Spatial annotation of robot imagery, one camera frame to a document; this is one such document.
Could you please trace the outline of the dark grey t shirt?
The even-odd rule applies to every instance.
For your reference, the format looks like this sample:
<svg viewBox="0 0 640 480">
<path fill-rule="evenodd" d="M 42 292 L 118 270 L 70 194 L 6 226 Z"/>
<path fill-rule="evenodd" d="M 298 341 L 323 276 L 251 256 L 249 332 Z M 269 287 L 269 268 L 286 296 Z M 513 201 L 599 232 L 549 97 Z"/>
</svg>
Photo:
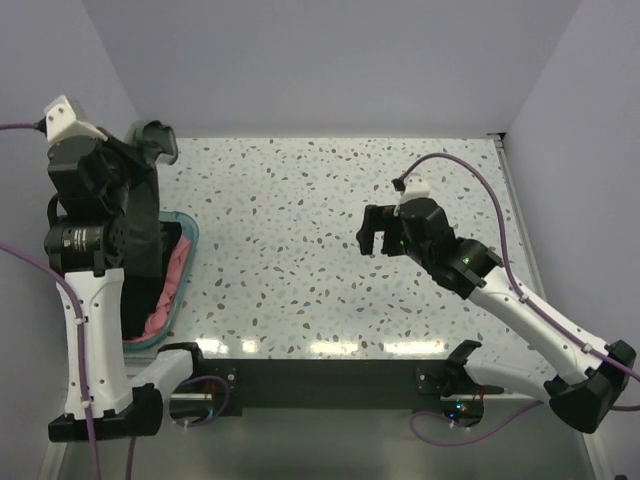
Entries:
<svg viewBox="0 0 640 480">
<path fill-rule="evenodd" d="M 124 148 L 130 179 L 125 207 L 125 277 L 162 283 L 165 273 L 157 165 L 176 162 L 176 135 L 171 126 L 159 120 L 139 120 L 131 125 L 125 139 L 116 143 Z"/>
</svg>

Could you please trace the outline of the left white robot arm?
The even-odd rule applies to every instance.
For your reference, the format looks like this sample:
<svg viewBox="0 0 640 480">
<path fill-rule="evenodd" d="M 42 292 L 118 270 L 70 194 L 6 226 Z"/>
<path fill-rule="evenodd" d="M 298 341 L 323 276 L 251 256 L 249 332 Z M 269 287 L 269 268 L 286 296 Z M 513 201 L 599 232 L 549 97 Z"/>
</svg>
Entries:
<svg viewBox="0 0 640 480">
<path fill-rule="evenodd" d="M 64 410 L 49 423 L 49 438 L 60 443 L 153 436 L 172 392 L 178 386 L 196 392 L 207 380 L 194 342 L 163 347 L 140 374 L 126 374 L 126 208 L 130 188 L 153 167 L 139 149 L 103 134 L 55 140 L 48 158 L 57 196 L 48 206 L 45 251 L 61 279 L 69 365 Z"/>
</svg>

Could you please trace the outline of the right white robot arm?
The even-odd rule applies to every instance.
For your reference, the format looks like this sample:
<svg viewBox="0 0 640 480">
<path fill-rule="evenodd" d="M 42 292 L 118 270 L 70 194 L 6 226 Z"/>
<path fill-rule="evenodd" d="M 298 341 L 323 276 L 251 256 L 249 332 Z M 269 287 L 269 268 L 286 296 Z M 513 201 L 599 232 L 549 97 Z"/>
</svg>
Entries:
<svg viewBox="0 0 640 480">
<path fill-rule="evenodd" d="M 383 239 L 382 254 L 407 256 L 440 287 L 500 320 L 551 366 L 549 374 L 480 357 L 465 341 L 448 361 L 445 379 L 459 393 L 495 386 L 548 404 L 573 429 L 594 433 L 626 389 L 637 357 L 625 341 L 607 342 L 578 326 L 509 274 L 504 261 L 478 240 L 456 235 L 434 200 L 368 205 L 356 234 L 362 254 Z"/>
</svg>

